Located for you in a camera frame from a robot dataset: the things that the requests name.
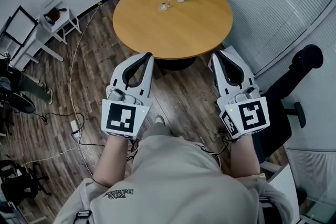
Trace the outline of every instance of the office chair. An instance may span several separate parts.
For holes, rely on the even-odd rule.
[[[289,71],[278,79],[262,96],[266,97],[270,126],[252,135],[253,144],[262,163],[274,151],[282,146],[292,135],[287,115],[296,115],[300,126],[306,125],[306,118],[300,102],[294,104],[294,109],[285,109],[281,99],[287,97],[310,72],[323,64],[323,54],[316,45],[307,45],[297,52],[289,66]]]
[[[33,163],[33,169],[27,171],[13,161],[0,161],[0,176],[3,182],[1,189],[7,201],[18,206],[25,198],[34,199],[39,190],[51,196],[51,193],[48,193],[39,182],[49,178],[47,176],[37,177],[37,165],[37,163]]]
[[[9,58],[0,59],[0,103],[7,103],[11,107],[31,114],[35,112],[35,105],[30,98],[25,96],[21,92],[16,92],[12,90],[12,81],[8,79],[10,77],[10,72],[18,72],[15,68],[9,66]]]

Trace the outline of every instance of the buckle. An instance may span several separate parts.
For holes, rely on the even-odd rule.
[[[77,220],[87,220],[87,223],[89,223],[89,217],[91,215],[92,215],[91,210],[80,211],[76,214],[76,218],[73,222],[75,223]]]

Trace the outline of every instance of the black office chair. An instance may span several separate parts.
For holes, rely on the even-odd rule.
[[[293,57],[289,71],[262,95],[267,100],[270,126],[252,135],[260,163],[264,162],[291,137],[292,131],[287,115],[296,115],[301,128],[306,125],[301,104],[297,102],[294,104],[294,109],[285,109],[281,99],[290,95],[311,69],[320,68],[322,64],[323,54],[321,49],[316,45],[305,46]]]
[[[7,201],[11,201],[18,206],[25,198],[34,199],[39,190],[49,196],[51,195],[39,182],[42,179],[49,178],[47,176],[37,177],[37,165],[37,163],[33,163],[33,169],[27,171],[26,168],[13,161],[0,161],[0,177],[3,182],[1,189]]]

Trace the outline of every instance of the shoe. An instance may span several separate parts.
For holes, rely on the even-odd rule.
[[[40,82],[39,84],[38,84],[42,89],[44,89],[44,91],[46,91],[46,83],[45,82]]]
[[[156,116],[155,123],[163,123],[163,125],[166,126],[164,119],[161,116]]]
[[[53,93],[52,93],[52,89],[49,88],[48,91],[47,91],[47,94],[50,94],[50,101],[48,101],[48,104],[52,104],[53,103]]]

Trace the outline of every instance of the power strip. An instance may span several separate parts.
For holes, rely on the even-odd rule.
[[[79,130],[77,121],[72,121],[70,124],[71,124],[71,128],[72,128],[72,131],[73,131],[73,132]],[[73,136],[74,136],[74,138],[75,138],[77,141],[79,141],[79,138],[80,138],[80,133],[79,133],[79,132],[75,133]]]

